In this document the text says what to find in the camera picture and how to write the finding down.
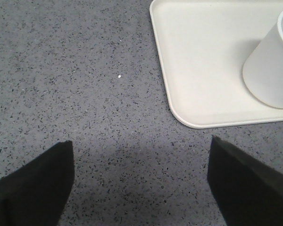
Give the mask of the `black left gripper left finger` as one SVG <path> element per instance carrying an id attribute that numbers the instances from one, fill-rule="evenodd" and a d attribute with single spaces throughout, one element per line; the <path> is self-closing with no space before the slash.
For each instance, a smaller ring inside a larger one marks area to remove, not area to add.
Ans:
<path id="1" fill-rule="evenodd" d="M 56 226 L 75 177 L 71 141 L 0 179 L 0 226 Z"/>

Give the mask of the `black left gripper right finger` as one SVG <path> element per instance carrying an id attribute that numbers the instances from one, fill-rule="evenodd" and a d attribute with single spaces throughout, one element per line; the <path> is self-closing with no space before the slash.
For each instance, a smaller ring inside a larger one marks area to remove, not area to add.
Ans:
<path id="1" fill-rule="evenodd" d="M 283 174 L 212 138 L 208 183 L 228 226 L 283 226 Z"/>

